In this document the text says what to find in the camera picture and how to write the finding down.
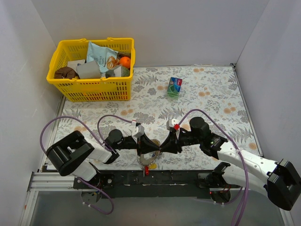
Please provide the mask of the large metal key ring disc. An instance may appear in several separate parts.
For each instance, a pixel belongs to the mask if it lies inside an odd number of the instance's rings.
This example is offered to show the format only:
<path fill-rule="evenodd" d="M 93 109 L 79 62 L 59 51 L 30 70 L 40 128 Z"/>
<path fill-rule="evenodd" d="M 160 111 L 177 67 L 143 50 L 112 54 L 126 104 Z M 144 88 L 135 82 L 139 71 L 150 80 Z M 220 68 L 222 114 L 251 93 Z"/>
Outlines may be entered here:
<path fill-rule="evenodd" d="M 157 139 L 152 139 L 151 141 L 154 144 L 156 144 L 157 146 L 160 145 L 160 142 Z M 137 142 L 138 148 L 140 148 L 140 146 L 141 146 L 140 143 L 141 143 L 140 141 Z M 157 159 L 157 157 L 159 155 L 160 155 L 160 151 L 155 151 L 150 158 L 145 158 L 143 154 L 140 154 L 140 155 L 137 154 L 137 161 L 142 166 L 149 166 Z"/>

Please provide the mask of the yellow key tag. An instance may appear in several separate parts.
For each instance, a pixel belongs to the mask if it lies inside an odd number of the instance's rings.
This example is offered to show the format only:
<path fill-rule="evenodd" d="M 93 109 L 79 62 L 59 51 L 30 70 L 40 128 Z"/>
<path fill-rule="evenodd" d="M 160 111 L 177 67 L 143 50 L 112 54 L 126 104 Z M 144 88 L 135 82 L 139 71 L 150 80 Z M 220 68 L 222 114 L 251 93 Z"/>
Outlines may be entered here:
<path fill-rule="evenodd" d="M 149 169 L 151 169 L 151 170 L 156 169 L 156 168 L 157 168 L 157 165 L 155 163 L 149 165 Z"/>

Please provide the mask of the red key tag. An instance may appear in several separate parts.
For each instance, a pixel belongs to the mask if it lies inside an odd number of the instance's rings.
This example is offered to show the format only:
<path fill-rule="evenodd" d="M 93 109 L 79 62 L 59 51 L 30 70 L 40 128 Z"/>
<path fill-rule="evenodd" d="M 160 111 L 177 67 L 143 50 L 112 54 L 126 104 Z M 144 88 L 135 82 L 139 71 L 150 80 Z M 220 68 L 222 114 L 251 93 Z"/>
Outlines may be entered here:
<path fill-rule="evenodd" d="M 145 166 L 144 167 L 144 171 L 145 171 L 145 175 L 149 175 L 149 167 L 148 166 Z"/>

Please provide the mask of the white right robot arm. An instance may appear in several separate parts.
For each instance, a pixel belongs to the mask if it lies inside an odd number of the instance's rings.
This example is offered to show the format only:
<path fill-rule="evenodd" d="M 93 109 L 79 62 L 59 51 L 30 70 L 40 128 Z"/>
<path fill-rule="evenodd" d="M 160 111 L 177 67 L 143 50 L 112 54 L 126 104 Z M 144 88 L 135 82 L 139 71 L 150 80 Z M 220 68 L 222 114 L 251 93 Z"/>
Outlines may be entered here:
<path fill-rule="evenodd" d="M 290 161 L 273 161 L 239 151 L 229 140 L 212 133 L 201 117 L 190 120 L 189 131 L 181 128 L 176 119 L 168 120 L 166 128 L 169 135 L 160 146 L 161 152 L 180 153 L 184 146 L 199 145 L 204 154 L 220 160 L 212 172 L 201 177 L 203 186 L 248 187 L 283 210 L 291 210 L 299 198 L 301 177 Z"/>

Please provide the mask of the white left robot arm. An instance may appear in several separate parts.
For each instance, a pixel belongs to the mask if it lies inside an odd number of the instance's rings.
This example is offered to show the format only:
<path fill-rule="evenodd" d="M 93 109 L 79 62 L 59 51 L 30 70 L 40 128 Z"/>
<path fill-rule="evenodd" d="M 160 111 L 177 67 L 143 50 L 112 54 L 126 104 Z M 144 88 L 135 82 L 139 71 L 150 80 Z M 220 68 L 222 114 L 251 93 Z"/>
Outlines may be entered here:
<path fill-rule="evenodd" d="M 73 174 L 84 179 L 89 188 L 96 188 L 100 177 L 95 167 L 86 159 L 98 160 L 104 164 L 113 163 L 118 157 L 117 150 L 135 149 L 137 155 L 159 151 L 159 145 L 151 141 L 141 126 L 137 126 L 131 136 L 124 137 L 118 129 L 112 130 L 98 147 L 85 140 L 79 131 L 75 131 L 50 146 L 46 155 L 61 176 Z"/>

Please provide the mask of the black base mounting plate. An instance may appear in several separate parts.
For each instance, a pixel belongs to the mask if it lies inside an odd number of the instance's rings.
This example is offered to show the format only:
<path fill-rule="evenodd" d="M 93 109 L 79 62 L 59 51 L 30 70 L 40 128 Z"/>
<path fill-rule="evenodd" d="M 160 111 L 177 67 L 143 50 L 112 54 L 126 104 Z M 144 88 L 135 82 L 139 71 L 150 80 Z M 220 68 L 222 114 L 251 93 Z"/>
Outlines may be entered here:
<path fill-rule="evenodd" d="M 111 198 L 209 198 L 210 189 L 230 191 L 236 185 L 207 185 L 210 170 L 100 170 L 88 181 Z"/>

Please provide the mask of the floral patterned table mat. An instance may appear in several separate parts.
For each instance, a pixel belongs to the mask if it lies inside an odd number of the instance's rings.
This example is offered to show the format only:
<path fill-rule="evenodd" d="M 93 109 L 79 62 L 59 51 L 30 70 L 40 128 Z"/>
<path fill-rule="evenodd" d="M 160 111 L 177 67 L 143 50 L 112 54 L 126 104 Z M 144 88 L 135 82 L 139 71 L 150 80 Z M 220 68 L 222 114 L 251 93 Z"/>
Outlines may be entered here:
<path fill-rule="evenodd" d="M 167 96 L 171 77 L 182 79 L 178 99 Z M 129 101 L 70 102 L 60 109 L 54 142 L 78 130 L 94 146 L 113 129 L 131 134 L 130 121 L 140 122 L 150 139 L 163 142 L 168 119 L 180 120 L 189 129 L 200 116 L 213 133 L 229 135 L 242 149 L 261 155 L 232 66 L 137 67 Z"/>

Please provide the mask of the green blue sponge pack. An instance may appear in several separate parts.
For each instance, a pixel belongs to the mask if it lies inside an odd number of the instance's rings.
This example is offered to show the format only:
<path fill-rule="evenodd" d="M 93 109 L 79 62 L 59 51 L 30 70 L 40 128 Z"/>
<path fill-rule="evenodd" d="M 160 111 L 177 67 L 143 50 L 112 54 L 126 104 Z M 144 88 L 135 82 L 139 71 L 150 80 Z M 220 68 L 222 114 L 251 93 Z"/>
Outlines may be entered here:
<path fill-rule="evenodd" d="M 182 87 L 182 79 L 171 77 L 167 87 L 167 96 L 178 99 Z"/>

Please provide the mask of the yellow plastic shopping basket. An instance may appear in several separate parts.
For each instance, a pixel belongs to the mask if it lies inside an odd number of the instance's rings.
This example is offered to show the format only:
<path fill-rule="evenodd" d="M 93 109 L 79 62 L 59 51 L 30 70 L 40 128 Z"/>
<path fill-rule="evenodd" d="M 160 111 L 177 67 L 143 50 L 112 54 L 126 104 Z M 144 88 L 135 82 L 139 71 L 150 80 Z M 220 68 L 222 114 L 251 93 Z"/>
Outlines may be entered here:
<path fill-rule="evenodd" d="M 55 72 L 69 61 L 84 59 L 87 56 L 90 40 L 62 40 L 50 61 L 47 81 L 54 85 L 69 101 L 126 101 L 131 98 L 131 82 L 135 64 L 135 41 L 133 38 L 112 38 L 91 40 L 92 43 L 115 51 L 131 54 L 130 75 L 117 78 L 97 79 L 55 79 Z"/>

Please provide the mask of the green avocado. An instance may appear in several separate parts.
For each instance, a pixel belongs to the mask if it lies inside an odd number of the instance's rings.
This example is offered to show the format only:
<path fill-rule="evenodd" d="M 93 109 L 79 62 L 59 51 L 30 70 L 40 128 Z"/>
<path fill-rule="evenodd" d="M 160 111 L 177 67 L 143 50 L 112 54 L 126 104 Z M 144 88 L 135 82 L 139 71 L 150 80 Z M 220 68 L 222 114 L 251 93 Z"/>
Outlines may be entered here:
<path fill-rule="evenodd" d="M 121 67 L 121 77 L 130 76 L 130 70 L 124 66 Z"/>

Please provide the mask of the grey cardboard box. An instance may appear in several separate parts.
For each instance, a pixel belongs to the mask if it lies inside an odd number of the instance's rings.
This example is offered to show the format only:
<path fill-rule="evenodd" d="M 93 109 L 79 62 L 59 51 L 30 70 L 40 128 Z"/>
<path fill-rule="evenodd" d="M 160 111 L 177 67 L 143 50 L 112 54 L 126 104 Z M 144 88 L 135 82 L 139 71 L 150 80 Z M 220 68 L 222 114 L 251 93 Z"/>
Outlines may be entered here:
<path fill-rule="evenodd" d="M 77 74 L 80 79 L 99 79 L 101 72 L 96 61 L 91 61 L 76 67 Z"/>

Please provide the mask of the orange fruit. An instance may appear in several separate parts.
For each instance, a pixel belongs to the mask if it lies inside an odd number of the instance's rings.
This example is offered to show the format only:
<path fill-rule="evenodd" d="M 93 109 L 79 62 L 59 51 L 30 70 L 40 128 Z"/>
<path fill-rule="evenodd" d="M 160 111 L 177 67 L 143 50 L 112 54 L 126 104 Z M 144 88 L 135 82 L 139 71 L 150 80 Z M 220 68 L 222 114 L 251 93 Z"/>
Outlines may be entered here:
<path fill-rule="evenodd" d="M 119 64 L 122 65 L 123 67 L 127 68 L 127 69 L 130 69 L 131 59 L 127 56 L 124 56 L 119 60 Z"/>

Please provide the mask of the light blue chips bag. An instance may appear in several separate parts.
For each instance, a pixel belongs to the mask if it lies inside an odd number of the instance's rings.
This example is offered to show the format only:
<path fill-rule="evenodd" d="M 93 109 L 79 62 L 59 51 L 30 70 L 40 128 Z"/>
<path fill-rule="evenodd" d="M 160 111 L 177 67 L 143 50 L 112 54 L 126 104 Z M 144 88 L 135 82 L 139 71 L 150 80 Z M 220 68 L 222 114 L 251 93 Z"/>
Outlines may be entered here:
<path fill-rule="evenodd" d="M 98 46 L 91 41 L 88 43 L 86 62 L 96 61 L 101 73 L 113 69 L 119 65 L 118 52 L 108 47 Z"/>

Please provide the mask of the white carton in basket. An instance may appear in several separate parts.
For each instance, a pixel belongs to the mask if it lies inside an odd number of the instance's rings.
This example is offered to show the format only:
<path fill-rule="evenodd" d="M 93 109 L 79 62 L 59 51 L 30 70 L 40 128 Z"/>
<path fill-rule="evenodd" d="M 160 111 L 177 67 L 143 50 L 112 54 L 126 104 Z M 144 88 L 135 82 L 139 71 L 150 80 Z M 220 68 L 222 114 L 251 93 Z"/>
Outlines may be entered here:
<path fill-rule="evenodd" d="M 85 59 L 81 59 L 81 60 L 75 60 L 75 61 L 68 61 L 67 63 L 67 67 L 73 69 L 73 70 L 77 70 L 77 66 L 85 64 L 86 60 Z"/>

